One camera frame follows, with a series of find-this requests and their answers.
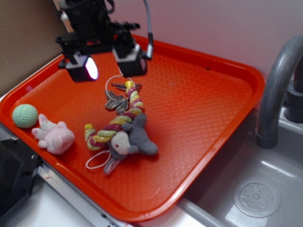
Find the drain cover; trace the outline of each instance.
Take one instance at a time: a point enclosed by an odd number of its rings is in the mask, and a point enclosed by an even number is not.
[[[244,214],[265,218],[279,209],[281,195],[277,187],[269,181],[250,177],[237,184],[233,191],[233,200]]]

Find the tray rim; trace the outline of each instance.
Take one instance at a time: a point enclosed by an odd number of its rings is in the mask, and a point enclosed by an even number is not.
[[[147,45],[147,39],[140,36],[135,36],[138,44],[141,46]],[[89,196],[97,205],[104,208],[109,214],[114,216],[117,219],[127,221],[127,222],[141,222],[152,219],[156,216],[159,216],[163,212],[167,211],[173,205],[175,205],[181,196],[185,193],[187,188],[192,184],[192,182],[198,177],[198,175],[203,171],[206,165],[211,161],[211,159],[215,156],[217,152],[219,152],[220,147],[228,140],[228,138],[233,134],[236,128],[240,125],[240,123],[246,118],[246,116],[251,112],[251,110],[255,107],[258,101],[261,99],[265,82],[261,73],[255,68],[238,63],[235,61],[227,60],[224,58],[216,57],[213,55],[209,55],[202,52],[197,52],[194,50],[186,49],[183,47],[163,43],[160,41],[154,42],[155,53],[167,56],[172,59],[181,60],[190,64],[194,64],[203,68],[209,68],[211,70],[215,70],[217,72],[225,73],[227,75],[240,78],[246,81],[250,87],[252,88],[252,96],[251,99],[243,106],[242,110],[235,116],[232,120],[231,124],[223,131],[220,137],[216,140],[216,142],[210,147],[210,149],[205,153],[205,155],[201,158],[201,160],[196,164],[196,166],[192,169],[192,171],[186,176],[186,178],[180,183],[177,190],[175,190],[171,196],[164,201],[162,205],[156,207],[153,210],[148,212],[125,212],[125,209],[121,207],[118,203],[115,205],[112,204],[111,198],[106,198],[102,195],[102,202],[96,201],[100,199],[100,194],[94,190],[89,189],[84,186],[85,181],[78,176],[73,176],[72,179],[67,178],[72,184],[78,187],[81,191],[83,191],[87,196]],[[0,102],[0,111],[10,111],[8,105],[6,103],[15,103],[18,101],[20,97],[25,95],[27,91],[27,84],[31,81],[35,81],[36,86],[41,82],[46,80],[48,77],[52,76],[56,71],[58,71],[57,65],[63,59],[63,56],[60,55],[50,63],[42,67],[28,79],[23,81],[21,84],[12,89]],[[6,119],[1,118],[0,120],[8,129],[10,129],[14,134],[18,134],[18,129],[14,126],[13,122]],[[26,134],[21,133],[17,135],[20,139],[25,138]],[[37,148],[37,144],[32,142],[28,144],[32,149]],[[56,171],[62,174],[64,177],[70,174],[70,171],[59,165],[57,162],[57,158],[48,155],[51,162],[57,163],[57,165],[51,165]]]

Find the sink faucet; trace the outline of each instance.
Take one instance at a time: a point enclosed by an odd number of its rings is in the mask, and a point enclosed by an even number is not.
[[[303,122],[303,35],[292,37],[283,46],[269,73],[256,127],[256,144],[261,148],[277,144],[285,94],[288,102],[285,117]]]

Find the orange tray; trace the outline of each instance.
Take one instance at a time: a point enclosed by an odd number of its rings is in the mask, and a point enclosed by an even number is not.
[[[144,38],[137,37],[137,42],[147,45]],[[143,85],[139,94],[148,119],[146,131],[159,153],[131,155],[105,175],[102,168],[85,167],[96,152],[86,147],[84,125],[101,130],[117,116],[104,107],[106,81],[119,74],[116,61],[112,53],[93,55],[99,79],[74,83],[66,70],[57,68],[61,59],[5,96],[1,122],[96,204],[127,222],[151,219],[173,206],[259,101],[264,88],[263,77],[250,66],[155,42],[147,75],[132,79]],[[12,122],[12,112],[20,104],[35,106],[52,122],[66,122],[76,137],[72,147],[60,156],[40,149],[30,129]],[[90,165],[106,159],[107,155],[99,156]]]

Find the braided rope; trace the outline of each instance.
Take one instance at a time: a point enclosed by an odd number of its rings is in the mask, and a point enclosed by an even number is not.
[[[131,109],[125,113],[114,118],[108,125],[106,125],[102,130],[96,131],[92,124],[86,124],[84,126],[84,138],[86,144],[90,150],[99,150],[106,145],[112,137],[122,129],[122,124],[125,122],[132,123],[133,119],[141,114],[144,110],[143,102],[141,101],[138,91],[131,81],[125,83],[126,95],[129,99]]]

